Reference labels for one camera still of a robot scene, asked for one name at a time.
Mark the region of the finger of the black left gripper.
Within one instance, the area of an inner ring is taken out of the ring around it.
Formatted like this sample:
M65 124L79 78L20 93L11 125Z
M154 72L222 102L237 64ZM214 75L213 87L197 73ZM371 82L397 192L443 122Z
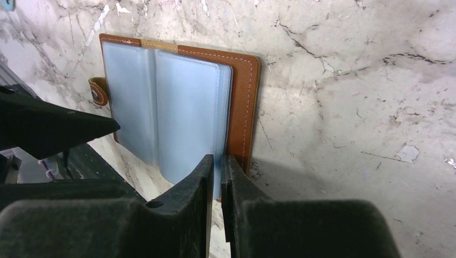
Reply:
M120 129L112 118L67 109L1 86L1 150L44 159Z

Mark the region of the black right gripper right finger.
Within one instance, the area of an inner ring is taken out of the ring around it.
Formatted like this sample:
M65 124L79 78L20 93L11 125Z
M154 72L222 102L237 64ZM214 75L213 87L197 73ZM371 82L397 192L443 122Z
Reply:
M222 210L232 257L399 257L380 211L364 200L271 198L226 155Z

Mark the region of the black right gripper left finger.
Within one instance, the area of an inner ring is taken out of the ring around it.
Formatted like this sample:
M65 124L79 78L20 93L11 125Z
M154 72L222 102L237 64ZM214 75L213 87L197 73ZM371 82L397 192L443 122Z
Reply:
M214 161L151 201L124 183L1 185L1 257L208 257Z

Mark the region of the brown leather card holder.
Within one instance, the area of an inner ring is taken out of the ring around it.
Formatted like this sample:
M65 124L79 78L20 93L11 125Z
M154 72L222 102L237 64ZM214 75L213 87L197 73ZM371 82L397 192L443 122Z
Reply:
M214 157L213 198L221 197L221 160L247 172L261 64L257 56L100 34L104 77L93 101L120 125L114 139L170 183Z

